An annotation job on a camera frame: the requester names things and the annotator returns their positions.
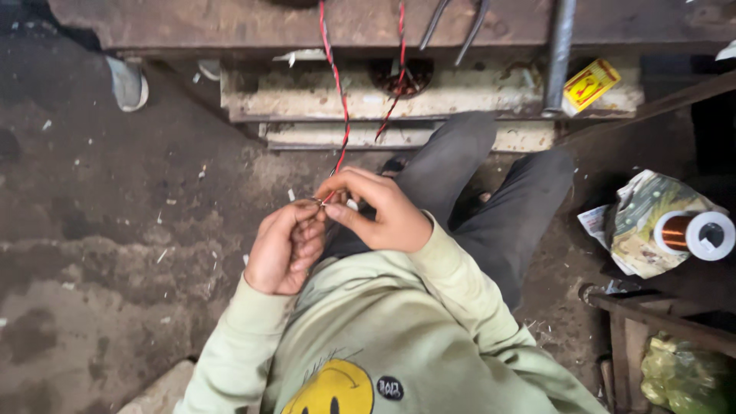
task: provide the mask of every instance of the yellow smiley face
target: yellow smiley face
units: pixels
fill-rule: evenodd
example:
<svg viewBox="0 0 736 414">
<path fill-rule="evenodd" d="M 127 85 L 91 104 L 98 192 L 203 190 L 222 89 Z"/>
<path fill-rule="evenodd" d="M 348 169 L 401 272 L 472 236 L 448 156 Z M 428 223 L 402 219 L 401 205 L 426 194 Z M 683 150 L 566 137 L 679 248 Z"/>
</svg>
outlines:
<svg viewBox="0 0 736 414">
<path fill-rule="evenodd" d="M 373 386 L 363 368 L 331 359 L 291 397 L 281 414 L 370 414 Z"/>
</svg>

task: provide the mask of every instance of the dirty floor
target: dirty floor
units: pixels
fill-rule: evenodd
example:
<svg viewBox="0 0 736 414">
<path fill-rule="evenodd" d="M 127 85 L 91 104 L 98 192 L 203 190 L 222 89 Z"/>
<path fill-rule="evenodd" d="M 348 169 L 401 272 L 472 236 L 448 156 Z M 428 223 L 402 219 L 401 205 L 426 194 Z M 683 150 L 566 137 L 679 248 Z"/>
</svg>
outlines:
<svg viewBox="0 0 736 414">
<path fill-rule="evenodd" d="M 122 113 L 102 57 L 41 25 L 0 33 L 0 413 L 114 413 L 201 351 L 258 223 L 289 189 L 312 194 L 334 154 L 266 151 L 155 74 L 149 104 Z M 216 90 L 206 82 L 193 87 Z M 690 172 L 690 117 L 572 150 L 574 190 L 516 316 L 598 395 L 606 323 L 577 290 L 607 283 L 606 256 L 576 215 L 634 167 Z M 347 163 L 375 169 L 390 156 L 350 153 Z M 493 190 L 517 158 L 491 154 L 474 181 Z"/>
</svg>

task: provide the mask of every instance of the light green sweatshirt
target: light green sweatshirt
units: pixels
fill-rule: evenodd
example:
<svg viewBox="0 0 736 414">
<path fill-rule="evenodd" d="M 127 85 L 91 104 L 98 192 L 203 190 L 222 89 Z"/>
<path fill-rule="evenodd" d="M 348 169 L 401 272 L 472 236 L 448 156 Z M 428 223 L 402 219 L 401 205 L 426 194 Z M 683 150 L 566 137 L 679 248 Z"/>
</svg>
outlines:
<svg viewBox="0 0 736 414">
<path fill-rule="evenodd" d="M 298 297 L 243 278 L 174 412 L 606 413 L 435 222 L 422 250 L 321 263 Z"/>
</svg>

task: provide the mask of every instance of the person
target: person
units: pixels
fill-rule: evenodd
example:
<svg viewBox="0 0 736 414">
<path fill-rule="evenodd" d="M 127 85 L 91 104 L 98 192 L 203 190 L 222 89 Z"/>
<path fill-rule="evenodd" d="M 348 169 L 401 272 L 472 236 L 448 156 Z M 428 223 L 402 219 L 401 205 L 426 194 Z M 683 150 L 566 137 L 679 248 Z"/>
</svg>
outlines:
<svg viewBox="0 0 736 414">
<path fill-rule="evenodd" d="M 337 194 L 324 208 L 266 217 L 174 412 L 606 413 L 509 310 L 570 156 L 521 158 L 447 227 L 495 134 L 492 113 L 455 115 L 394 179 L 345 167 L 317 190 Z M 346 194 L 370 208 L 338 203 Z M 341 227 L 325 245 L 326 217 Z"/>
</svg>

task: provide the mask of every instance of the hole in workbench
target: hole in workbench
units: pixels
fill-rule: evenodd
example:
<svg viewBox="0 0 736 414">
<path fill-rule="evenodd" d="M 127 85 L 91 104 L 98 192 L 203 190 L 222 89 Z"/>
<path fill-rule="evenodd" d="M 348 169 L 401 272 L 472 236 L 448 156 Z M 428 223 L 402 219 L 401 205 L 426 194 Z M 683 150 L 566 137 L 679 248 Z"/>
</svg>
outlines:
<svg viewBox="0 0 736 414">
<path fill-rule="evenodd" d="M 389 95 L 411 99 L 427 89 L 434 75 L 434 62 L 426 59 L 409 59 L 406 75 L 401 84 L 401 67 L 398 59 L 374 59 L 368 62 L 368 73 L 373 85 Z"/>
</svg>

